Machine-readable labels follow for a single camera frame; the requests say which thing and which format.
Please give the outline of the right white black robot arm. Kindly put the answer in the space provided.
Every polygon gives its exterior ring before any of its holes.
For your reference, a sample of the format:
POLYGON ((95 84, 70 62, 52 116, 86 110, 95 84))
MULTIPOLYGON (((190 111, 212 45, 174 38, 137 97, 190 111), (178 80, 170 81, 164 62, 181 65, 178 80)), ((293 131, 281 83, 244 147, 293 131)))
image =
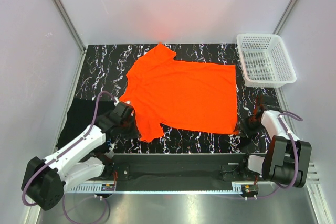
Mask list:
POLYGON ((240 137, 251 140, 264 129, 271 139, 264 157, 253 154, 243 157, 238 165, 242 179, 250 180, 259 174, 282 189, 305 185, 312 147, 295 135, 284 116, 302 121, 298 115, 283 110, 274 97, 260 95, 253 114, 238 121, 235 130, 240 137))

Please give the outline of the orange t-shirt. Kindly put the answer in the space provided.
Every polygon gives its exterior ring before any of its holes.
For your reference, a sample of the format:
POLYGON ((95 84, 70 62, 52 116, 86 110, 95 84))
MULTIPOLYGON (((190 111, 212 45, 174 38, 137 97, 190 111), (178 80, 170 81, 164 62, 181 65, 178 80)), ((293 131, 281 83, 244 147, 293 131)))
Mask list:
POLYGON ((158 44, 127 73, 119 98, 135 110, 140 140, 163 136, 162 125, 216 134, 235 134, 238 122, 235 65, 175 60, 158 44))

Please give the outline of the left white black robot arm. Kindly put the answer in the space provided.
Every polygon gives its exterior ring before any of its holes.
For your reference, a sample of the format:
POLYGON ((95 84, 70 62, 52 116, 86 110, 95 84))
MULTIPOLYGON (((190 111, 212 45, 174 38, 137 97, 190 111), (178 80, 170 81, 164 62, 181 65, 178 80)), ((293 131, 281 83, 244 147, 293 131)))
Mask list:
POLYGON ((128 103, 119 102, 103 115, 94 114, 91 124, 70 143, 43 159, 34 157, 28 162, 21 187, 23 203, 50 210, 72 188, 92 178, 109 179, 112 159, 91 151, 135 128, 135 111, 128 103))

